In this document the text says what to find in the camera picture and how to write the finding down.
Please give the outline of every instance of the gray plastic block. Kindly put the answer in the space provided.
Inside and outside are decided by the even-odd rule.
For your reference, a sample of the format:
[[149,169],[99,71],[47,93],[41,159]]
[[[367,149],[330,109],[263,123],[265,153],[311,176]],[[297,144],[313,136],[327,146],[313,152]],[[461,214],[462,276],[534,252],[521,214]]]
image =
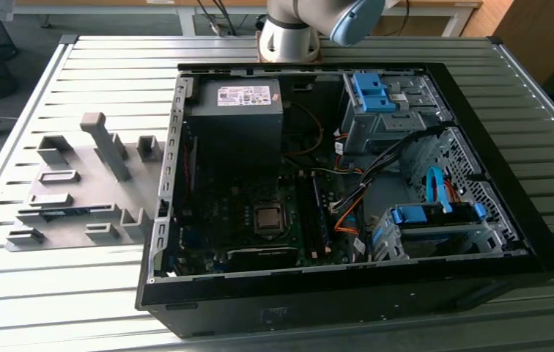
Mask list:
[[75,170],[45,171],[41,172],[39,182],[43,185],[55,185],[59,183],[77,183],[81,180],[79,173]]
[[27,227],[21,230],[10,231],[7,241],[15,246],[30,246],[45,241],[45,235],[37,229]]
[[41,215],[41,213],[18,214],[17,219],[19,219],[23,224],[30,226],[47,223],[47,220],[45,219],[45,216]]
[[33,207],[65,207],[73,204],[71,194],[33,194],[29,200]]
[[62,153],[73,150],[65,136],[45,136],[37,152],[49,165],[69,164]]
[[138,138],[138,154],[142,162],[162,161],[162,149],[155,136]]
[[130,179],[130,170],[123,162],[123,155],[115,146],[113,138],[110,138],[109,131],[105,128],[106,117],[101,112],[87,112],[83,115],[79,127],[82,131],[90,133],[94,139],[94,143],[98,145],[98,149],[102,153],[113,174],[118,181],[126,181]]
[[[119,153],[121,153],[121,158],[123,158],[123,160],[127,160],[127,149],[125,148],[125,144],[121,141],[121,137],[118,133],[110,133],[110,138],[113,139],[113,143],[114,146],[117,147]],[[99,159],[102,160],[102,163],[107,163],[105,156],[102,154],[102,151],[99,150],[99,148],[94,148],[94,152],[98,154]]]
[[109,222],[103,224],[87,224],[86,229],[85,234],[93,242],[110,242],[117,241],[119,238],[119,232]]
[[138,211],[138,220],[134,220],[127,209],[123,209],[121,215],[121,227],[126,230],[134,242],[145,242],[147,234],[151,232],[153,220],[149,218],[145,208]]

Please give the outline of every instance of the black cable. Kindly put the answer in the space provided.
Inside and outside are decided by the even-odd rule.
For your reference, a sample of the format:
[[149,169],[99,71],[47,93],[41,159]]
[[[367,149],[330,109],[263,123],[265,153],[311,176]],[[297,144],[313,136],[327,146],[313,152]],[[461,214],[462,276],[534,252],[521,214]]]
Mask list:
[[407,20],[410,18],[410,0],[406,0],[406,17],[403,18],[402,28],[398,30],[398,36],[402,35],[403,29],[406,29]]
[[242,26],[243,26],[245,21],[247,20],[247,18],[249,18],[249,15],[245,15],[245,18],[242,19],[242,22],[241,22],[241,24],[238,25],[237,30],[239,30],[239,29],[242,28]]
[[197,2],[199,3],[201,9],[203,10],[205,17],[207,18],[207,20],[209,20],[210,22],[213,22],[211,18],[213,18],[213,17],[217,17],[217,16],[210,15],[210,14],[207,13],[206,6],[203,5],[203,2],[202,2],[201,0],[197,0]]
[[391,164],[395,163],[395,161],[402,157],[401,151],[405,147],[407,147],[414,141],[417,141],[419,138],[423,138],[426,136],[434,136],[437,134],[441,134],[445,131],[445,126],[435,126],[430,127],[427,130],[417,131],[409,134],[403,139],[397,141],[375,158],[373,163],[369,165],[369,167],[365,169],[365,172],[362,173],[362,176],[359,178],[359,186],[353,190],[349,195],[345,196],[345,198],[338,201],[333,205],[333,210],[341,209],[355,197],[358,197],[362,192],[369,188],[371,182],[373,182],[373,173],[379,172],[383,169],[386,169]]
[[383,36],[387,37],[389,35],[397,34],[398,36],[402,35],[403,33],[403,29],[406,29],[406,25],[407,25],[407,20],[410,18],[410,0],[406,0],[406,16],[403,17],[403,24],[402,24],[402,28],[399,28],[398,30],[390,32],[389,34],[385,34]]
[[217,7],[219,8],[221,13],[223,14],[223,16],[226,16],[227,23],[230,24],[231,35],[238,35],[237,34],[237,29],[234,28],[234,24],[231,23],[231,17],[230,17],[230,14],[227,13],[226,5],[222,3],[222,0],[213,0],[213,2],[215,3]]
[[395,142],[375,158],[375,160],[373,161],[373,163],[369,165],[369,167],[365,170],[365,173],[361,176],[361,182],[366,180],[366,177],[370,175],[370,173],[379,167],[379,165],[377,165],[383,157],[386,157],[386,155],[391,155],[391,154],[398,154],[398,152],[407,147],[407,145],[410,145],[414,141],[417,141],[419,138],[423,138],[426,136],[434,136],[439,133],[442,133],[445,131],[446,127],[445,126],[435,126],[435,127],[430,127],[427,130],[423,131],[417,131],[413,132],[411,134],[409,134],[406,137],[403,137],[403,139],[401,139],[398,142]]

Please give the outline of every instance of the sticker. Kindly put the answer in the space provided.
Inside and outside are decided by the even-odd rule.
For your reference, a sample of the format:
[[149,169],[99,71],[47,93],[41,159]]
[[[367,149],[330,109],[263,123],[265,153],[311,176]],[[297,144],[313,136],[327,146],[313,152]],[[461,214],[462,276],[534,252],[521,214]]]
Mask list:
[[358,252],[361,252],[362,254],[365,254],[365,252],[366,252],[366,245],[365,245],[365,242],[362,242],[362,240],[359,238],[355,238],[354,247],[358,250]]
[[407,101],[407,97],[403,93],[390,94],[390,96],[391,96],[391,100],[394,101],[399,101],[399,100]]
[[219,106],[270,105],[269,86],[221,87]]
[[334,143],[335,154],[342,155],[345,153],[345,145],[341,142]]

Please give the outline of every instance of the wooden cabinet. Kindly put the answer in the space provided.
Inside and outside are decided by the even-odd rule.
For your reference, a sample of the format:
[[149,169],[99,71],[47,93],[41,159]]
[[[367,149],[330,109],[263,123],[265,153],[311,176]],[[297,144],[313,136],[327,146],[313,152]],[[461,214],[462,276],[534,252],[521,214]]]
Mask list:
[[485,0],[463,37],[495,36],[538,83],[554,73],[554,0]]

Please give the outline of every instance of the blue plastic latch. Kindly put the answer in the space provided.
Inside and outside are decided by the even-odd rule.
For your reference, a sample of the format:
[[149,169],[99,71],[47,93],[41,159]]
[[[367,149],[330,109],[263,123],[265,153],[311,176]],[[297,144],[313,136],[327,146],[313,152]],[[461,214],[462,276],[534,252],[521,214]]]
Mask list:
[[489,212],[486,211],[486,208],[483,207],[483,204],[482,203],[475,203],[474,207],[475,207],[475,211],[477,211],[477,215],[478,215],[479,219],[486,220],[486,218],[489,216]]
[[394,223],[395,224],[402,224],[403,223],[403,217],[402,217],[402,214],[398,212],[398,210],[393,209],[391,214],[393,214]]
[[427,222],[427,216],[425,215],[425,209],[419,205],[401,207],[398,211],[401,212],[403,216],[403,222],[406,224],[418,224],[421,222]]
[[377,240],[379,240],[379,237],[382,237],[382,233],[383,233],[382,228],[377,229],[375,235],[373,236],[373,244],[375,244]]
[[386,94],[387,85],[377,73],[354,73],[354,88],[362,99],[365,112],[395,112],[397,105]]
[[445,213],[453,212],[451,203],[446,196],[445,174],[437,166],[427,170],[427,201],[439,202]]

